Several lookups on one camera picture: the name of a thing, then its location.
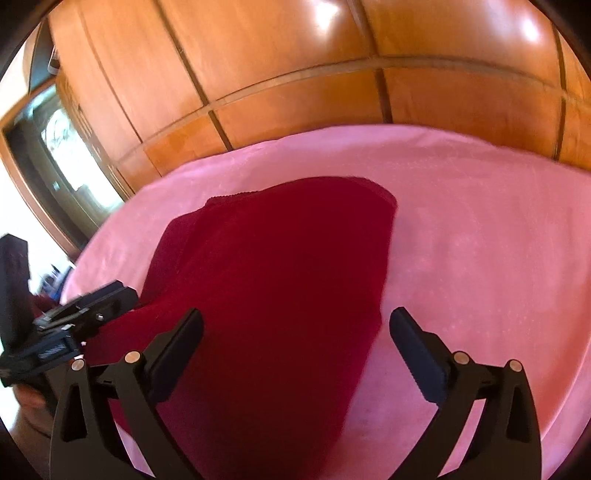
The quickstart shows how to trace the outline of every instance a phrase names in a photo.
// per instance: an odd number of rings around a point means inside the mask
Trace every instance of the black clamp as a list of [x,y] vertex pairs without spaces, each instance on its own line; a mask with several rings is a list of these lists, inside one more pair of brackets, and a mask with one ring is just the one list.
[[74,361],[57,406],[51,436],[51,478],[151,478],[131,465],[108,405],[121,401],[131,433],[157,479],[203,480],[162,423],[155,405],[168,400],[203,337],[203,319],[190,310],[172,332],[118,363],[88,367]]
[[[439,407],[390,480],[540,480],[540,428],[519,361],[492,367],[465,352],[452,354],[403,307],[390,316],[390,335],[425,400]],[[439,477],[480,399],[486,399],[484,411],[462,464]]]
[[4,235],[0,238],[0,339],[4,346],[0,380],[5,387],[24,383],[36,388],[54,414],[57,396],[46,374],[80,355],[83,342],[134,308],[138,296],[133,288],[114,281],[35,319],[30,276],[27,242]]

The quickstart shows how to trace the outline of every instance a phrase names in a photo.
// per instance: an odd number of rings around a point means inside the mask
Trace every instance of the pink bedspread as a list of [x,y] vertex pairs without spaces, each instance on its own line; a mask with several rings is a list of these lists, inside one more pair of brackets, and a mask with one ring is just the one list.
[[[591,418],[591,175],[585,172],[420,127],[293,135],[195,161],[142,189],[92,239],[64,300],[114,279],[141,290],[170,220],[213,196],[313,176],[366,177],[399,204],[384,327],[321,478],[388,478],[435,412],[389,337],[389,314],[400,305],[452,351],[492,365],[523,362],[548,478]],[[461,461],[476,421],[471,416],[446,470]]]

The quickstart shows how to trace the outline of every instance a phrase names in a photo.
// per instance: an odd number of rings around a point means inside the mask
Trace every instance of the finger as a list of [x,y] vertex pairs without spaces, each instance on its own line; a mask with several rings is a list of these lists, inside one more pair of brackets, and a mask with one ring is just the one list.
[[17,402],[19,402],[21,406],[28,408],[45,408],[45,397],[34,388],[31,388],[28,385],[18,384],[14,386],[13,392],[14,396],[17,398]]
[[53,417],[47,409],[21,407],[20,412],[38,432],[51,436]]

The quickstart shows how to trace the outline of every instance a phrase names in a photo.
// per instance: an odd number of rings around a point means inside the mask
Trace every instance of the screw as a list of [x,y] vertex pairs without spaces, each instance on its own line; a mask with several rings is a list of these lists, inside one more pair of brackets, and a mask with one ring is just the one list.
[[82,360],[82,358],[79,358],[78,360],[74,360],[72,363],[72,370],[74,372],[77,372],[78,370],[82,370],[83,367],[84,367],[84,360]]
[[467,365],[470,363],[470,356],[466,352],[456,352],[453,354],[453,360],[460,365]]
[[142,354],[135,350],[128,352],[127,355],[125,355],[125,361],[129,364],[136,363],[140,358],[142,358]]
[[511,360],[509,362],[509,368],[511,368],[514,372],[521,372],[523,370],[523,365],[519,360]]

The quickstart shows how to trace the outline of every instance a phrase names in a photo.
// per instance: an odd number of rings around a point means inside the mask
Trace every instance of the wooden trim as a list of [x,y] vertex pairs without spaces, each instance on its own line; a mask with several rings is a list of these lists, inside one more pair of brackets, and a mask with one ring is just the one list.
[[45,90],[47,90],[48,88],[52,87],[53,85],[56,84],[56,79],[55,77],[50,78],[48,81],[46,81],[45,83],[43,83],[39,88],[36,88],[35,90],[33,90],[31,93],[26,94],[24,97],[22,97],[17,103],[14,104],[14,106],[8,111],[6,112],[6,115],[4,115],[2,118],[0,118],[0,132],[4,131],[4,129],[11,124],[12,122],[14,122],[14,119],[17,117],[17,115],[19,113],[22,112],[22,110],[29,104],[31,103],[31,101],[39,94],[45,92]]
[[35,47],[37,46],[37,40],[39,40],[40,34],[41,24],[35,27],[35,30],[33,30],[33,33],[29,35],[29,38],[25,42],[25,51],[22,56],[22,74],[25,76],[27,92],[31,89],[31,67],[33,66],[33,56],[35,53]]
[[[560,33],[556,25],[552,24],[552,32],[556,41],[556,54],[558,55],[558,67],[560,69],[560,87],[564,92],[567,92],[566,85],[566,66],[564,65],[564,52],[562,50],[562,43],[560,42]],[[560,99],[560,118],[558,119],[558,134],[556,136],[556,146],[554,147],[554,160],[560,160],[560,153],[562,152],[562,143],[564,140],[564,127],[566,124],[566,100]]]
[[485,61],[447,56],[380,56],[362,60],[349,60],[339,63],[309,67],[303,70],[297,70],[295,72],[279,75],[272,79],[263,80],[262,82],[255,83],[254,85],[250,85],[241,90],[237,90],[236,92],[230,93],[218,100],[214,100],[208,105],[202,106],[198,110],[195,110],[194,112],[163,128],[160,132],[147,138],[141,145],[138,145],[133,150],[131,150],[120,161],[125,161],[127,158],[134,155],[139,149],[155,144],[167,135],[170,135],[177,128],[184,127],[195,119],[208,115],[211,111],[215,111],[229,103],[242,100],[249,95],[262,92],[272,87],[309,78],[325,75],[336,75],[340,73],[353,73],[365,69],[383,70],[387,68],[412,69],[425,67],[440,70],[462,70],[464,72],[482,73],[511,80],[519,80],[540,88],[541,90],[556,92],[556,94],[564,98],[567,102],[576,103],[577,105],[585,104],[583,100],[574,97],[573,95],[563,91],[559,87],[552,85],[546,80],[540,79],[527,72],[522,72],[510,67],[498,66]]
[[[187,54],[185,53],[184,48],[183,48],[180,40],[178,39],[178,35],[174,31],[174,28],[173,28],[172,24],[170,23],[170,20],[168,19],[166,12],[164,11],[162,3],[160,3],[160,0],[152,0],[152,2],[154,3],[154,6],[156,7],[156,11],[158,12],[158,16],[160,17],[160,20],[162,21],[162,24],[164,25],[164,28],[166,29],[168,36],[173,41],[174,48],[176,48],[176,50],[177,50],[178,57],[180,58],[180,60],[183,64],[183,67],[184,67],[185,71],[187,72],[187,75],[191,79],[191,82],[192,82],[193,86],[195,87],[195,90],[197,90],[197,94],[199,95],[199,99],[201,100],[201,103],[203,104],[203,106],[209,105],[209,103],[210,103],[209,98],[207,97],[205,90],[203,90],[203,87],[201,86],[201,82],[199,82],[199,79],[197,78],[197,73],[195,72],[195,70],[193,70],[193,67],[191,67],[191,63],[189,62],[189,58],[187,57]],[[214,111],[209,112],[209,118],[212,121],[213,127],[216,129],[217,134],[220,136],[220,139],[222,140],[224,147],[226,147],[226,150],[228,150],[228,151],[234,150],[234,147],[232,146],[232,143],[230,142],[228,135],[226,134],[225,130],[223,129],[223,126],[220,123],[220,121],[218,120],[217,115]]]
[[41,203],[37,200],[31,189],[29,188],[25,178],[22,176],[21,170],[17,166],[17,162],[12,155],[10,147],[4,136],[4,132],[0,129],[0,158],[6,167],[8,175],[10,176],[12,183],[17,188],[18,193],[25,201],[33,215],[43,228],[49,233],[49,236],[53,238],[54,242],[60,246],[60,248],[70,258],[76,258],[80,254],[80,250],[69,240],[69,238],[61,231],[57,224],[53,221],[51,216],[43,208]]
[[388,84],[383,69],[374,70],[375,86],[378,90],[379,107],[382,110],[382,119],[385,124],[393,124],[392,108],[390,107],[390,94],[388,93]]
[[349,10],[351,10],[355,25],[357,25],[357,29],[365,42],[365,46],[367,47],[370,56],[377,56],[378,43],[375,41],[374,31],[369,23],[363,3],[361,3],[361,0],[347,0],[347,4],[349,5]]

